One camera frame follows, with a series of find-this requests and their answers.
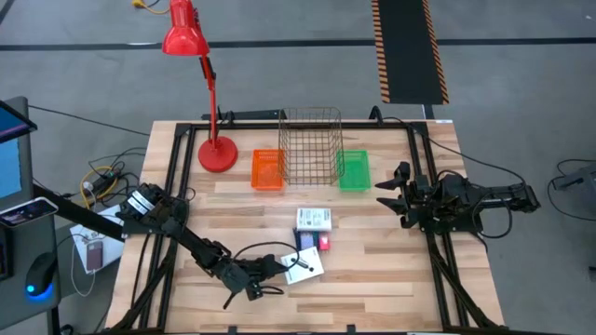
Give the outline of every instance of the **concrete floor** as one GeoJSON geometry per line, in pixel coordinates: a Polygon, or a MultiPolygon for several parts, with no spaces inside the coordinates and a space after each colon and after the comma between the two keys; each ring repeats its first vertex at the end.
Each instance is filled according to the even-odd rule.
{"type": "MultiPolygon", "coordinates": [[[[0,0],[2,6],[6,0],[0,0]]],[[[166,1],[158,5],[165,7],[166,1]]],[[[210,41],[297,38],[371,38],[364,0],[195,1],[210,41]]],[[[590,0],[430,0],[438,38],[593,37],[590,0]]],[[[169,17],[133,9],[128,1],[16,0],[0,27],[0,45],[158,42],[169,17]]],[[[488,241],[499,300],[515,329],[591,334],[596,328],[596,224],[565,218],[546,198],[555,165],[596,158],[596,46],[441,47],[451,104],[435,107],[453,119],[461,149],[522,174],[542,208],[515,214],[512,233],[488,241]]],[[[420,106],[380,101],[371,47],[214,49],[222,109],[334,105],[344,118],[385,115],[420,118],[420,106]]],[[[194,59],[159,50],[0,52],[0,99],[23,95],[31,104],[148,132],[154,120],[195,119],[208,96],[194,59]]],[[[31,110],[34,175],[47,187],[71,192],[87,161],[146,145],[147,139],[55,114],[31,110]]],[[[142,160],[127,167],[141,170],[142,160]]],[[[516,182],[505,173],[466,162],[468,176],[491,185],[516,182]]],[[[596,217],[571,192],[556,194],[568,211],[596,217]]],[[[482,214],[494,231],[504,215],[482,214]]],[[[67,222],[58,222],[60,228],[67,222]]],[[[70,261],[70,250],[62,251],[70,261]]],[[[109,303],[116,266],[98,275],[85,299],[61,303],[61,321],[92,331],[109,303]]],[[[0,334],[43,334],[40,315],[0,334]]]]}

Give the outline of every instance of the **metal wire basket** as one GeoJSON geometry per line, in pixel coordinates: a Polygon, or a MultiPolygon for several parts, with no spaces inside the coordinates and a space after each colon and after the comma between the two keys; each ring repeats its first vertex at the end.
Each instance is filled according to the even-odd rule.
{"type": "Polygon", "coordinates": [[[337,181],[345,169],[340,112],[333,107],[283,109],[279,113],[279,158],[279,173],[288,184],[337,181]]]}

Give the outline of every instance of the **orange bin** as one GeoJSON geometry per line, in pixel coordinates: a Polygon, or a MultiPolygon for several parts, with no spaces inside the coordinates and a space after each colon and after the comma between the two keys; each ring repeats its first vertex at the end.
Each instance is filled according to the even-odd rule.
{"type": "Polygon", "coordinates": [[[252,188],[260,191],[281,190],[283,178],[279,171],[279,150],[258,149],[252,152],[252,188]]]}

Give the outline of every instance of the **wooden table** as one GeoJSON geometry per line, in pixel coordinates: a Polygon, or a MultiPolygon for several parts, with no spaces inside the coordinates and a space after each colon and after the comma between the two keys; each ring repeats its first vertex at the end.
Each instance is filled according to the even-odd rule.
{"type": "MultiPolygon", "coordinates": [[[[142,181],[164,185],[175,124],[154,122],[142,181]]],[[[453,124],[429,121],[428,128],[433,140],[459,150],[453,124]]],[[[298,207],[331,208],[332,248],[321,256],[325,274],[290,287],[285,285],[284,276],[278,275],[270,283],[283,288],[285,295],[248,301],[242,293],[224,311],[228,290],[219,280],[205,275],[188,250],[180,248],[167,332],[227,331],[228,326],[238,326],[239,331],[345,331],[347,324],[355,324],[358,331],[440,329],[424,236],[417,229],[401,229],[399,218],[375,201],[377,196],[397,196],[398,191],[372,188],[365,193],[342,194],[337,186],[286,185],[283,192],[255,192],[251,188],[252,150],[277,149],[278,132],[222,130],[222,135],[236,143],[238,160],[222,174],[209,173],[196,158],[193,160],[189,185],[196,190],[196,197],[191,202],[188,227],[201,237],[222,242],[234,253],[258,242],[293,244],[291,228],[298,207]]],[[[207,131],[196,134],[196,150],[206,138],[207,131]]],[[[421,163],[426,167],[421,141],[418,143],[421,163]]],[[[400,161],[411,160],[405,130],[344,130],[344,148],[368,151],[372,183],[388,180],[400,161]]],[[[465,173],[460,156],[435,145],[433,152],[437,170],[465,173]]],[[[484,247],[470,234],[452,237],[464,287],[494,322],[503,323],[484,247]]],[[[144,236],[133,236],[126,242],[107,327],[130,307],[143,240],[144,236]]],[[[152,245],[150,241],[144,257],[143,287],[152,245]]],[[[250,259],[265,253],[280,256],[291,251],[269,246],[252,249],[244,256],[250,259]]],[[[451,320],[457,324],[453,293],[446,283],[445,287],[451,320]]],[[[156,323],[160,291],[154,297],[150,326],[156,323]]]]}

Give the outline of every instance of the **desk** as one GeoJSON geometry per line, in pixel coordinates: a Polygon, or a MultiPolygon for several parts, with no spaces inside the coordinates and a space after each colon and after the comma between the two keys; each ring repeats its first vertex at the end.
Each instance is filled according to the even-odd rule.
{"type": "MultiPolygon", "coordinates": [[[[15,98],[7,100],[6,103],[22,114],[27,115],[26,99],[15,98]]],[[[22,190],[0,199],[0,208],[11,208],[31,200],[33,197],[29,135],[19,137],[17,141],[19,141],[20,185],[22,190]]],[[[11,229],[10,232],[12,233],[13,276],[0,282],[0,329],[49,311],[48,321],[53,323],[50,325],[51,330],[56,331],[60,325],[58,324],[58,309],[54,309],[54,307],[58,306],[61,300],[58,271],[54,274],[52,281],[53,292],[47,299],[31,301],[25,293],[25,277],[35,258],[44,252],[55,251],[54,217],[47,216],[31,224],[11,229]]]]}
{"type": "MultiPolygon", "coordinates": [[[[142,181],[164,186],[175,124],[154,122],[142,181]]],[[[432,121],[428,129],[432,139],[459,150],[453,124],[432,121]]],[[[375,201],[377,196],[397,196],[397,191],[373,188],[361,194],[342,194],[337,186],[286,185],[283,192],[255,192],[251,188],[252,150],[276,149],[278,132],[223,129],[221,133],[236,143],[238,160],[227,172],[214,174],[203,169],[194,157],[189,186],[196,190],[196,197],[191,202],[188,227],[201,237],[222,242],[234,253],[264,241],[293,244],[291,228],[298,207],[331,208],[332,249],[321,257],[323,276],[287,287],[279,275],[270,283],[283,288],[284,296],[248,301],[242,293],[224,311],[227,289],[205,275],[190,253],[180,248],[167,332],[227,331],[228,326],[252,332],[345,331],[348,324],[355,324],[358,331],[440,329],[425,237],[416,229],[401,229],[399,218],[375,201]]],[[[400,161],[411,160],[404,130],[344,129],[343,135],[346,150],[368,151],[372,183],[390,179],[400,161]]],[[[206,138],[207,131],[199,131],[195,148],[206,138]]],[[[183,137],[174,190],[182,173],[185,141],[183,137]]],[[[433,152],[437,170],[465,172],[460,156],[434,145],[433,152]]],[[[423,154],[421,161],[426,167],[423,154]]],[[[484,247],[470,234],[452,234],[452,239],[464,287],[494,322],[503,323],[484,247]]],[[[119,321],[130,307],[143,240],[144,236],[133,236],[125,244],[106,327],[119,321]]],[[[244,256],[269,252],[278,256],[290,253],[284,247],[269,246],[244,256]]],[[[148,248],[142,267],[143,286],[150,253],[148,248]]],[[[446,290],[452,324],[456,324],[453,294],[448,285],[446,290]]],[[[150,326],[156,323],[159,297],[160,290],[154,295],[150,326]]]]}

